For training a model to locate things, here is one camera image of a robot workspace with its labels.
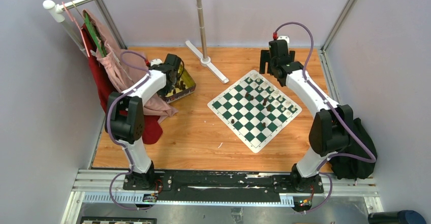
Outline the yellow tin box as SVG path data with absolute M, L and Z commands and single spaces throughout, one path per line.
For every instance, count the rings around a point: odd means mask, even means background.
M 180 65 L 178 74 L 181 75 L 181 77 L 178 79 L 174 88 L 165 96 L 161 96 L 161 98 L 168 104 L 184 98 L 196 90 L 196 82 L 184 68 L 184 65 Z

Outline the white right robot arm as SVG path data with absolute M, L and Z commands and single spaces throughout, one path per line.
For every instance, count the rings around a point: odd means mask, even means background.
M 267 50 L 261 50 L 260 74 L 274 76 L 281 86 L 291 89 L 306 105 L 313 116 L 309 133 L 310 147 L 291 171 L 290 185 L 296 192 L 303 192 L 316 179 L 321 167 L 340 150 L 350 144 L 350 137 L 340 120 L 332 112 L 335 108 L 347 125 L 353 124 L 353 111 L 340 106 L 320 89 L 308 75 L 304 66 L 294 60 L 286 40 L 269 42 Z

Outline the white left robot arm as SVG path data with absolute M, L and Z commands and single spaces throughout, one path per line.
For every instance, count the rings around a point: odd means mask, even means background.
M 167 54 L 162 63 L 142 67 L 144 76 L 130 88 L 113 92 L 108 98 L 105 130 L 125 152 L 129 163 L 125 179 L 143 190 L 152 189 L 157 182 L 153 162 L 142 140 L 144 104 L 154 95 L 170 92 L 179 80 L 178 71 L 183 65 L 179 56 Z

